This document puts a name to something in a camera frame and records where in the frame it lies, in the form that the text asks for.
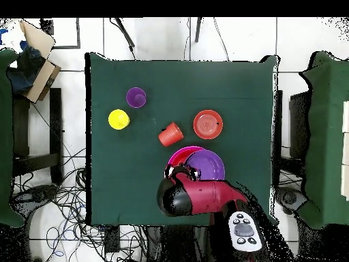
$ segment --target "purple plate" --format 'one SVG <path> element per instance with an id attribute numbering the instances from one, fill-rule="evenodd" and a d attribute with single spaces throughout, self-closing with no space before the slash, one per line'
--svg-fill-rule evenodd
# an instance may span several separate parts
<path id="1" fill-rule="evenodd" d="M 203 149 L 201 151 L 192 153 L 185 163 L 195 169 L 200 170 L 201 180 L 225 179 L 226 174 L 221 158 L 208 149 Z"/>

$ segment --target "orange cup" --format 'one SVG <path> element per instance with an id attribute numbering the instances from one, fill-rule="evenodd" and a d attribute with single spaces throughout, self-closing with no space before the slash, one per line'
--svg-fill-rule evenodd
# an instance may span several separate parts
<path id="1" fill-rule="evenodd" d="M 160 143 L 165 147 L 178 142 L 182 138 L 184 138 L 183 133 L 175 123 L 171 123 L 163 132 L 159 134 Z"/>

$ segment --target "green tabletop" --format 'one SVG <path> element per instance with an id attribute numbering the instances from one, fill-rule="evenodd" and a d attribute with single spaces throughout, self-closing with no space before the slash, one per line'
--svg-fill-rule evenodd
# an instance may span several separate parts
<path id="1" fill-rule="evenodd" d="M 310 201 L 299 215 L 314 229 L 349 224 L 349 202 L 341 195 L 343 102 L 349 100 L 349 62 L 319 52 L 303 75 L 312 89 L 304 187 Z"/>
<path id="2" fill-rule="evenodd" d="M 0 50 L 0 223 L 13 227 L 24 224 L 23 218 L 9 204 L 12 193 L 12 161 L 14 135 L 12 130 L 12 88 L 6 70 L 18 55 L 11 49 Z"/>
<path id="3" fill-rule="evenodd" d="M 198 145 L 217 153 L 226 179 L 246 186 L 269 212 L 273 68 L 264 62 L 109 61 L 91 59 L 91 221 L 93 224 L 208 225 L 209 215 L 169 218 L 157 207 L 157 187 L 176 150 Z M 125 100 L 128 89 L 147 94 L 142 108 Z M 108 115 L 130 116 L 113 130 Z M 193 120 L 204 109 L 223 119 L 222 133 L 202 140 Z M 174 121 L 184 139 L 164 147 L 157 136 Z"/>

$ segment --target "red plate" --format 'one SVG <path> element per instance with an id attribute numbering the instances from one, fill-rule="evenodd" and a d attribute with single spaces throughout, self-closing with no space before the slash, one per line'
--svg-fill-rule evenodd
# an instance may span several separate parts
<path id="1" fill-rule="evenodd" d="M 222 131 L 221 116 L 211 109 L 200 111 L 194 119 L 194 131 L 204 140 L 216 138 Z"/>

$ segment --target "white controller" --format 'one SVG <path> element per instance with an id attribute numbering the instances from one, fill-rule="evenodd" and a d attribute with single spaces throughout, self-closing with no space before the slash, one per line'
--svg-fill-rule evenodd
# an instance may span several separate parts
<path id="1" fill-rule="evenodd" d="M 254 252 L 262 248 L 257 227 L 250 215 L 235 212 L 229 218 L 230 238 L 232 246 L 239 251 Z"/>

